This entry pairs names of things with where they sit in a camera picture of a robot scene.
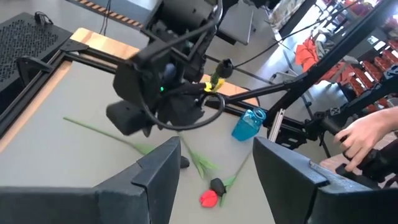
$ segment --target plastic bottle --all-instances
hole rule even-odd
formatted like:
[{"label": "plastic bottle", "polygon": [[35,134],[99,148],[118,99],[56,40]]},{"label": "plastic bottle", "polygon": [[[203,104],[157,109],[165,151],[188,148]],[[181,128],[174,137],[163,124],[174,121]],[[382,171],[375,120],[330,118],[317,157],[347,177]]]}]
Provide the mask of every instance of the plastic bottle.
[{"label": "plastic bottle", "polygon": [[232,136],[238,141],[245,141],[254,137],[259,132],[262,122],[266,117],[265,112],[260,108],[246,110],[236,124]]}]

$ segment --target red object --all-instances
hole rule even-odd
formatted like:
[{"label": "red object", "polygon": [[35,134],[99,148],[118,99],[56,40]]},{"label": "red object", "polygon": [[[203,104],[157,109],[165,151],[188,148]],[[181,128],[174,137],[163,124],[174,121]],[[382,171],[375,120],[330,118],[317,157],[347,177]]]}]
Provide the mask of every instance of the red object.
[{"label": "red object", "polygon": [[372,63],[370,63],[368,61],[364,61],[363,67],[375,79],[375,81],[380,82],[380,79],[383,76],[383,73],[381,73],[380,70],[376,66],[374,66]]},{"label": "red object", "polygon": [[390,47],[392,47],[394,50],[398,49],[398,41],[396,40],[389,40],[388,44],[390,45]]},{"label": "red object", "polygon": [[380,58],[380,57],[376,57],[376,58],[374,59],[374,64],[375,64],[377,67],[379,67],[380,70],[381,70],[382,72],[385,72],[385,71],[387,71],[388,69],[390,69],[390,67],[391,67],[391,65],[392,65],[388,60],[385,60],[385,59]]},{"label": "red object", "polygon": [[202,207],[213,208],[218,202],[218,196],[214,190],[207,190],[200,197]]},{"label": "red object", "polygon": [[383,58],[388,60],[391,64],[398,63],[398,58],[389,50],[383,51]]},{"label": "red object", "polygon": [[306,72],[318,61],[317,48],[311,38],[308,38],[303,44],[297,46],[295,63],[303,66],[303,72]]}]

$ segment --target black metal rod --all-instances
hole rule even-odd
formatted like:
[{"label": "black metal rod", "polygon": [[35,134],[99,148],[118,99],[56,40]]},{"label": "black metal rod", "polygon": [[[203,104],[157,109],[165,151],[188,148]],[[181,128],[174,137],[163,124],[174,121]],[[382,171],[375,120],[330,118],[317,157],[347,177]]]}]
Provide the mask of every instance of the black metal rod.
[{"label": "black metal rod", "polygon": [[248,100],[251,98],[258,97],[258,96],[264,96],[267,94],[276,93],[278,91],[288,90],[296,84],[297,84],[296,82],[284,82],[284,83],[275,84],[272,86],[258,88],[256,90],[245,91],[243,93],[238,93],[238,94],[229,96],[229,98],[225,101],[225,103],[233,103],[233,102],[237,102],[237,101]]},{"label": "black metal rod", "polygon": [[30,83],[23,89],[17,98],[0,114],[0,139],[5,135],[9,127],[14,123],[18,116],[23,112],[26,106],[41,90],[47,80],[54,74],[58,66],[62,63],[64,53],[60,51],[49,60],[49,64],[54,67],[52,72],[40,71]]},{"label": "black metal rod", "polygon": [[381,25],[392,15],[396,9],[396,0],[381,1],[345,38],[326,54],[307,74],[301,74],[304,82],[300,88],[289,90],[277,103],[269,110],[269,121],[274,120],[275,115],[280,109],[287,109],[300,96],[302,96],[313,84],[315,84],[327,71],[335,66],[345,55],[355,46],[364,40],[377,26]]},{"label": "black metal rod", "polygon": [[100,50],[92,49],[90,47],[86,50],[80,50],[79,53],[86,54],[86,55],[101,59],[105,62],[109,62],[114,65],[118,65],[119,63],[124,61],[124,59],[122,59],[122,58],[119,58],[119,57],[111,55],[111,54],[107,54]]},{"label": "black metal rod", "polygon": [[105,65],[101,62],[97,62],[95,60],[91,60],[89,58],[84,58],[80,55],[75,55],[69,52],[65,53],[65,60],[69,60],[69,61],[76,61],[76,62],[80,62],[83,63],[85,65],[100,69],[104,72],[109,72],[111,74],[115,74],[116,73],[116,68],[109,66],[109,65]]},{"label": "black metal rod", "polygon": [[338,116],[341,116],[344,119],[349,118],[353,114],[360,112],[365,107],[373,104],[386,95],[396,92],[397,85],[398,77],[393,77],[390,80],[382,82],[381,86],[377,86],[373,90],[365,91],[353,101],[347,103]]}]

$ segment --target table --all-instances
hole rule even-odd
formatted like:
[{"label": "table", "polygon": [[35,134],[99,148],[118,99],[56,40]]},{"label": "table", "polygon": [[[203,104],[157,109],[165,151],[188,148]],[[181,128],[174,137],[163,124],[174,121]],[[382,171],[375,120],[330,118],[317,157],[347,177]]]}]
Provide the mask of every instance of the table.
[{"label": "table", "polygon": [[[132,47],[130,45],[121,43],[117,40],[110,39],[101,34],[97,34],[91,30],[85,28],[79,28],[71,37],[72,40],[84,43],[91,48],[106,52],[108,54],[120,57],[129,58],[139,51],[139,49]],[[0,139],[0,152],[7,146],[9,141],[17,134],[18,130],[23,127],[27,120],[32,116],[34,111],[40,106],[44,99],[49,95],[49,93],[57,86],[59,81],[65,76],[69,71],[71,62],[63,62],[59,67],[58,71],[54,73],[53,77],[47,82],[47,84],[42,88],[42,90],[37,94],[32,103],[25,109],[25,111],[19,116],[17,121],[11,126],[9,131]],[[209,75],[204,75],[202,82],[210,81]],[[219,90],[219,93],[230,96],[237,93],[242,93],[247,91],[244,88],[230,84],[226,82]],[[247,103],[258,106],[258,102],[255,98],[246,100]]]},{"label": "table", "polygon": [[[121,58],[127,58],[138,51],[134,47],[86,29],[78,29],[71,39]],[[118,133],[104,115],[106,105],[117,100],[111,88],[112,79],[111,75],[86,65],[76,62],[62,63],[0,140],[0,185],[92,187],[140,158],[138,152],[132,151],[125,144],[62,120],[63,116],[69,116],[95,124],[104,131]],[[226,95],[242,91],[246,90],[229,83],[220,89],[220,92]],[[248,102],[256,104],[255,99]],[[215,161],[223,166],[223,162],[239,160],[241,157],[236,157],[237,154],[247,155],[252,143],[240,148],[238,142],[220,141],[214,145],[204,139],[210,138],[211,131],[222,138],[224,129],[233,127],[234,123],[231,121],[237,120],[237,117],[223,114],[207,128],[183,134],[190,146],[195,146],[201,152],[231,153],[228,159]],[[154,128],[149,139],[144,138],[141,133],[125,139],[160,144],[174,135],[175,132]],[[225,133],[225,136],[231,137],[230,133]],[[189,157],[184,145],[182,154]],[[208,182],[199,178],[193,166],[183,170],[170,223],[240,224],[256,223],[259,220],[264,223],[274,222],[251,157],[231,188],[223,208],[201,208],[199,196],[207,188]]]}]

